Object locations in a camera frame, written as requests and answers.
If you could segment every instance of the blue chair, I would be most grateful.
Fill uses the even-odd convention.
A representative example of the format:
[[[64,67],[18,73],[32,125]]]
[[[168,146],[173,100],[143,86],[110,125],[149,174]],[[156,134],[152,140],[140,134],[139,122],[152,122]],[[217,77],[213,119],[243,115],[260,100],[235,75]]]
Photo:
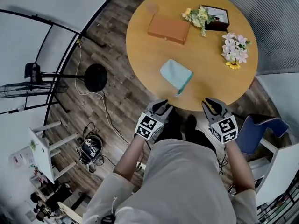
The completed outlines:
[[[252,155],[267,128],[270,128],[280,138],[289,126],[281,118],[257,114],[248,115],[236,139],[242,153]]]

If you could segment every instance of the white shirt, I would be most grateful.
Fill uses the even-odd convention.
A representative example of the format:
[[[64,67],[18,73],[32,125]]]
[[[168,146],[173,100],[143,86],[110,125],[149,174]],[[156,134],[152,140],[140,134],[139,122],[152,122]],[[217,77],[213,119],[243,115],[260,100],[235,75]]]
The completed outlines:
[[[217,167],[207,147],[162,140],[152,146],[141,188],[131,195],[133,184],[110,174],[88,204],[83,223],[100,224],[112,208],[115,224],[257,223],[255,191],[230,200]]]

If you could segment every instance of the black and white marker cube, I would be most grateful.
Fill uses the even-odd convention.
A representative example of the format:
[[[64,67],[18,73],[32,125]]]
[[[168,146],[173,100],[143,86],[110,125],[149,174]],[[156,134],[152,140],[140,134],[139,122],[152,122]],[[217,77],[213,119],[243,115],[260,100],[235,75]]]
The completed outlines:
[[[164,124],[160,121],[145,113],[142,113],[138,119],[135,133],[149,140],[160,131],[163,125]]]
[[[211,130],[221,144],[225,144],[238,137],[238,125],[233,115],[211,124]]]

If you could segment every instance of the light blue cloth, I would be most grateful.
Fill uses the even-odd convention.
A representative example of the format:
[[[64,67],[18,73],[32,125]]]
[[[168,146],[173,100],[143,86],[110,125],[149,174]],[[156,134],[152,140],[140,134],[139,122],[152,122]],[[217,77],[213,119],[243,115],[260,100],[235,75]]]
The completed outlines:
[[[183,89],[193,76],[193,72],[188,70],[174,60],[168,60],[160,70],[162,76],[174,87],[178,89],[176,96],[183,92]]]

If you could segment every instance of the forearm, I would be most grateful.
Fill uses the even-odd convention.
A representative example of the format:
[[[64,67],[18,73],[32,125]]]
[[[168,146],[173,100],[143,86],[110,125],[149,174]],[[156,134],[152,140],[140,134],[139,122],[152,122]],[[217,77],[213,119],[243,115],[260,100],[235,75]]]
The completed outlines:
[[[237,143],[233,140],[225,146],[237,193],[249,189],[255,190],[255,183],[251,169]]]
[[[130,181],[133,173],[135,172],[144,142],[145,139],[143,137],[136,135],[124,155],[117,163],[113,172]]]

